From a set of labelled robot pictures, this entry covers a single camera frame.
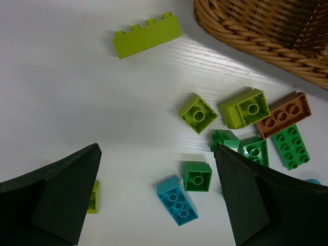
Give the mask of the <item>cyan patterned round lego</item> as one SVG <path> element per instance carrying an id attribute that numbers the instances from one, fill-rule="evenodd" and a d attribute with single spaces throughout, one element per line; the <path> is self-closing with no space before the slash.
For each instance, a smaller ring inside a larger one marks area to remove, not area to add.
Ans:
<path id="1" fill-rule="evenodd" d="M 314 184 L 317 184 L 317 185 L 321 185 L 321 182 L 317 179 L 306 179 L 305 180 L 306 182 L 309 182 L 309 183 L 314 183 Z"/>

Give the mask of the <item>cyan long lego brick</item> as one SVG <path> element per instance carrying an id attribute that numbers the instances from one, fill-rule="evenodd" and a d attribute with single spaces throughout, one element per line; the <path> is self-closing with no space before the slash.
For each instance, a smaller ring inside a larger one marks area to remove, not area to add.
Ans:
<path id="1" fill-rule="evenodd" d="M 196 207 L 184 191 L 177 176 L 174 175 L 159 183 L 156 192 L 157 197 L 178 226 L 199 217 Z"/>

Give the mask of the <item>green lego plate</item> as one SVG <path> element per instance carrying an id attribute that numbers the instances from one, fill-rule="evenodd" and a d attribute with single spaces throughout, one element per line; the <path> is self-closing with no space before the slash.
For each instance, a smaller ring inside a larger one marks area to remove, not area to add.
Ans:
<path id="1" fill-rule="evenodd" d="M 271 137 L 275 148 L 288 170 L 298 168 L 310 161 L 297 125 L 292 125 Z"/>

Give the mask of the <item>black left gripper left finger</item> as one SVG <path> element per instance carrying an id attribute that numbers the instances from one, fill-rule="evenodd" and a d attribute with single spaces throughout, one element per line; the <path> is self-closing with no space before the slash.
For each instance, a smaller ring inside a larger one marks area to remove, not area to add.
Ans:
<path id="1" fill-rule="evenodd" d="M 78 245 L 100 159 L 94 143 L 1 182 L 1 245 Z"/>

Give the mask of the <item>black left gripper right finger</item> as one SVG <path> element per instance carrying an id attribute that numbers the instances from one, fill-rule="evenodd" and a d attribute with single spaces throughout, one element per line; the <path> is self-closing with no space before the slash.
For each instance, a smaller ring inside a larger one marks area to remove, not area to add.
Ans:
<path id="1" fill-rule="evenodd" d="M 287 176 L 224 145 L 217 171 L 236 245 L 327 245 L 327 187 Z"/>

